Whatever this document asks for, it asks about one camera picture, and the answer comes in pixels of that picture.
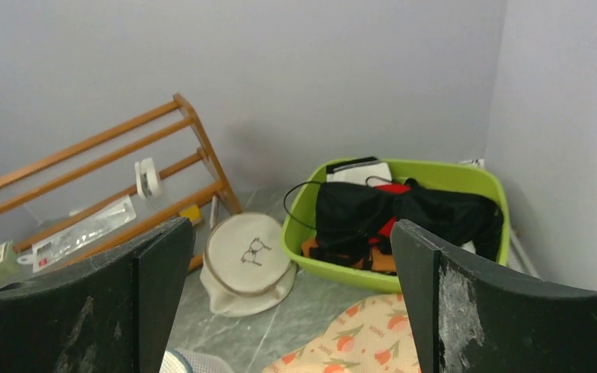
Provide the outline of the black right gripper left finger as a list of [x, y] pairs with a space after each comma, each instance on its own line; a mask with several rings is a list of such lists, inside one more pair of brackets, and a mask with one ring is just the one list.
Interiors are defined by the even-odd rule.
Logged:
[[0, 372], [157, 372], [195, 243], [174, 218], [0, 288]]

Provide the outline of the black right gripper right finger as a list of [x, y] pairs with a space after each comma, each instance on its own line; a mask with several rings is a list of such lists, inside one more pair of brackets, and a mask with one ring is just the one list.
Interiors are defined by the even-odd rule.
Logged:
[[504, 267], [408, 220], [390, 241], [423, 372], [597, 372], [597, 291]]

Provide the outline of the white mesh laundry bag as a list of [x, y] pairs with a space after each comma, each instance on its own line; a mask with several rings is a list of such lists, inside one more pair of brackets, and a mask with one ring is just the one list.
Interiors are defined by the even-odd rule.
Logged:
[[162, 359], [160, 373], [233, 373], [220, 357], [195, 351], [168, 349]]

